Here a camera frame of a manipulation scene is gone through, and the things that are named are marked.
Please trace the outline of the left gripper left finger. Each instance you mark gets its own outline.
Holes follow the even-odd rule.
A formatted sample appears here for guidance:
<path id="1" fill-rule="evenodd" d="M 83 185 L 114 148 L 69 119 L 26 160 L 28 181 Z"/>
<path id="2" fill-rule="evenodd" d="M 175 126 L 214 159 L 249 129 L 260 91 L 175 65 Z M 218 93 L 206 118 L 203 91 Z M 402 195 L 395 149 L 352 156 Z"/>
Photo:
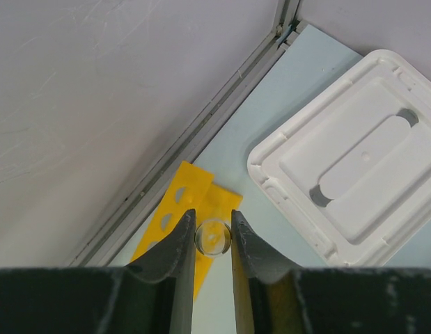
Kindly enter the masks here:
<path id="1" fill-rule="evenodd" d="M 196 210 L 188 209 L 165 238 L 127 265 L 136 277 L 127 312 L 134 333 L 190 333 Z"/>

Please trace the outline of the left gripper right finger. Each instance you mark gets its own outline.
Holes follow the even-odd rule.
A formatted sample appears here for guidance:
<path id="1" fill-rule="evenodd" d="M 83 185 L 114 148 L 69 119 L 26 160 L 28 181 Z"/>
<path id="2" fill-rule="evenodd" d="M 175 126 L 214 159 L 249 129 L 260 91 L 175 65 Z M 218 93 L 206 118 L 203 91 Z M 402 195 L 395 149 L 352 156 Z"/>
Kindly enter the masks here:
<path id="1" fill-rule="evenodd" d="M 231 256 L 238 333 L 301 333 L 294 272 L 301 269 L 231 212 Z"/>

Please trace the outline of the clear glass test tube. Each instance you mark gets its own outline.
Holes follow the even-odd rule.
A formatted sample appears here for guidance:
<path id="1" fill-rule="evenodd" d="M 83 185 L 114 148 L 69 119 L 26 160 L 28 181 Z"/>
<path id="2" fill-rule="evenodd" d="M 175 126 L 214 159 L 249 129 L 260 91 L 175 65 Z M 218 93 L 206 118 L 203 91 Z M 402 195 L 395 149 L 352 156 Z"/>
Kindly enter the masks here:
<path id="1" fill-rule="evenodd" d="M 196 229 L 194 243 L 197 251 L 206 257 L 224 255 L 232 243 L 229 224 L 220 219 L 203 221 Z"/>

